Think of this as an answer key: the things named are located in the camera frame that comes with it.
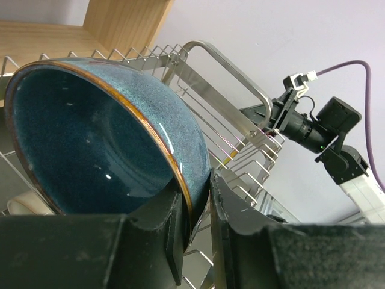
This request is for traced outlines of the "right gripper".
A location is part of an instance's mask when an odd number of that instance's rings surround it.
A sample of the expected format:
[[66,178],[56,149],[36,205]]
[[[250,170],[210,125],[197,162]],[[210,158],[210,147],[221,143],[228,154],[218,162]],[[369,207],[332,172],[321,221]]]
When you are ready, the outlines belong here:
[[283,132],[289,121],[294,118],[295,108],[299,103],[295,99],[296,95],[297,91],[289,88],[280,97],[274,98],[270,117],[267,117],[267,108],[263,104],[245,107],[239,111],[264,133]]

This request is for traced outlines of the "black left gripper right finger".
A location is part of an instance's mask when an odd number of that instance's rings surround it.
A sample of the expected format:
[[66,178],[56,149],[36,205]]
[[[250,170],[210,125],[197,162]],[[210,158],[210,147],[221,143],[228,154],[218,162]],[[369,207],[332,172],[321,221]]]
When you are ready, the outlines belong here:
[[216,288],[383,288],[384,227],[281,224],[210,175]]

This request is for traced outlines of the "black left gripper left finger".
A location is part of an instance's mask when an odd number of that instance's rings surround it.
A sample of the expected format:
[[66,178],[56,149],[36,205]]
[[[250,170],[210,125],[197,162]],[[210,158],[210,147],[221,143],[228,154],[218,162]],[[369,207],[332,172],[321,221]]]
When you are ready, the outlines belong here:
[[165,191],[129,215],[1,219],[2,288],[176,288],[182,198]]

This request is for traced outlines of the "large blue ceramic bowl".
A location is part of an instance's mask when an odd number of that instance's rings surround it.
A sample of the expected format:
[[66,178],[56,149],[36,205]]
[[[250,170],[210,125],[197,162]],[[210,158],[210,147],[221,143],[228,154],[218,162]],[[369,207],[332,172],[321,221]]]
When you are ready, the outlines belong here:
[[101,58],[53,58],[19,68],[5,89],[16,155],[57,214],[130,214],[175,181],[185,238],[208,197],[202,130],[156,77]]

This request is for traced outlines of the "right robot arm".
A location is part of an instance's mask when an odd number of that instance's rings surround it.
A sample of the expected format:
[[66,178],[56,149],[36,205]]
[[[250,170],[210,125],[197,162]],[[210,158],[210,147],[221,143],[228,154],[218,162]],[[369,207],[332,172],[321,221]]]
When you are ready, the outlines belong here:
[[[336,97],[316,116],[300,114],[296,111],[298,101],[295,90],[288,88],[273,100],[271,110],[257,105],[243,108],[242,113],[268,135],[281,134],[315,153],[316,161],[324,165],[367,222],[384,225],[384,189],[374,162],[364,160],[344,143],[361,114]],[[210,185],[214,263],[209,273],[215,288],[288,288],[298,272],[292,270],[285,276],[280,255],[290,265],[311,267],[316,259],[299,245],[316,237],[332,240],[342,235],[341,226],[281,225],[235,195],[217,171],[212,171]]]

